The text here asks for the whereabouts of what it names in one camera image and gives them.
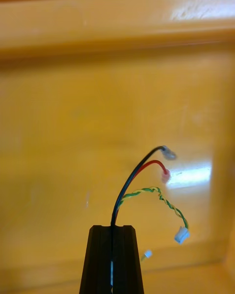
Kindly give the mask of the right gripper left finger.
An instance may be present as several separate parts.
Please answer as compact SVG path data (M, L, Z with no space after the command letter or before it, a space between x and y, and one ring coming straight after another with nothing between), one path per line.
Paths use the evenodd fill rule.
M111 229L108 226L94 225L89 230L79 292L111 293Z

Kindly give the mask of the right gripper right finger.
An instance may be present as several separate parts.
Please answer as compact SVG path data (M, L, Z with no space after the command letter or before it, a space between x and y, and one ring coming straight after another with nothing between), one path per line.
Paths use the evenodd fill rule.
M136 232L130 225L114 227L113 293L144 293Z

